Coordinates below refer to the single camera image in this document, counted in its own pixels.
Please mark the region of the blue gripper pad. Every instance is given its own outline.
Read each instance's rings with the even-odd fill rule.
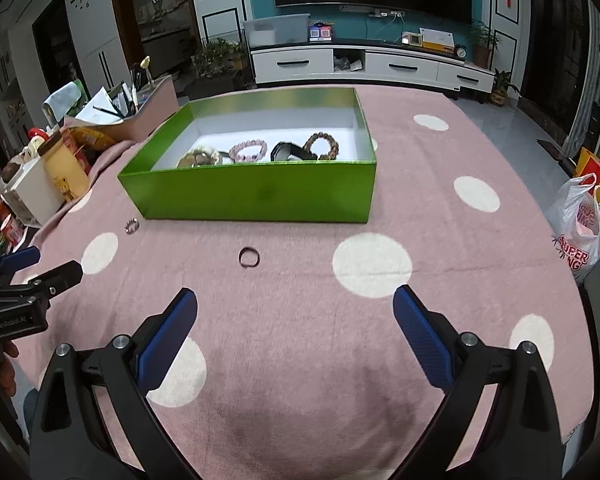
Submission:
[[[405,287],[394,294],[394,316],[431,386],[446,394],[454,383],[451,354],[427,320],[424,306]]]
[[[40,261],[40,251],[37,247],[27,247],[8,256],[3,256],[0,261],[1,274],[15,274]]]
[[[147,392],[160,387],[180,347],[198,316],[198,300],[193,291],[183,288],[171,302],[155,335],[138,359],[138,389]]]

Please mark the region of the green box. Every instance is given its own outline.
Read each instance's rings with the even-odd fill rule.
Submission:
[[[318,131],[338,131],[340,153],[355,153],[357,160],[175,167],[191,141],[202,137],[228,151],[229,145],[220,144],[236,144],[237,138],[277,135],[276,142],[302,145],[299,139]],[[264,160],[270,160],[272,148]],[[118,178],[150,219],[365,223],[376,154],[355,89],[271,89],[188,103],[155,131]]]

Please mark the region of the hand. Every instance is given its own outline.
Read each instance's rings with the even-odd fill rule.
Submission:
[[[18,347],[11,341],[4,343],[4,352],[9,357],[14,359],[20,355]],[[0,365],[0,386],[3,387],[5,393],[13,397],[16,394],[16,370],[13,369],[11,361],[5,356],[4,362]]]

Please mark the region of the teal wall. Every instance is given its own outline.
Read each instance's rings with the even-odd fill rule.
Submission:
[[[276,7],[275,0],[251,0],[251,7],[254,18],[309,12],[313,22],[334,23],[334,33],[337,38],[398,41],[402,35],[400,19],[389,25],[392,18],[370,18],[364,14],[341,12],[338,6],[334,5]],[[480,20],[482,0],[472,0],[472,9],[474,19]],[[404,18],[404,30],[419,32],[420,27],[452,32],[456,43],[465,44],[469,50],[471,49],[466,33],[468,27],[465,24],[420,12],[407,12]]]

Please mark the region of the brown beaded bracelet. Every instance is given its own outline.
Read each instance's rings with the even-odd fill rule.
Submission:
[[[338,152],[340,151],[340,145],[336,142],[336,139],[331,137],[329,134],[326,134],[325,132],[318,132],[317,134],[313,134],[311,137],[309,137],[309,140],[305,142],[303,148],[310,152],[311,147],[314,145],[314,142],[318,139],[326,140],[331,146],[329,153],[327,153],[326,155],[321,155],[320,157],[318,157],[318,160],[336,160]]]

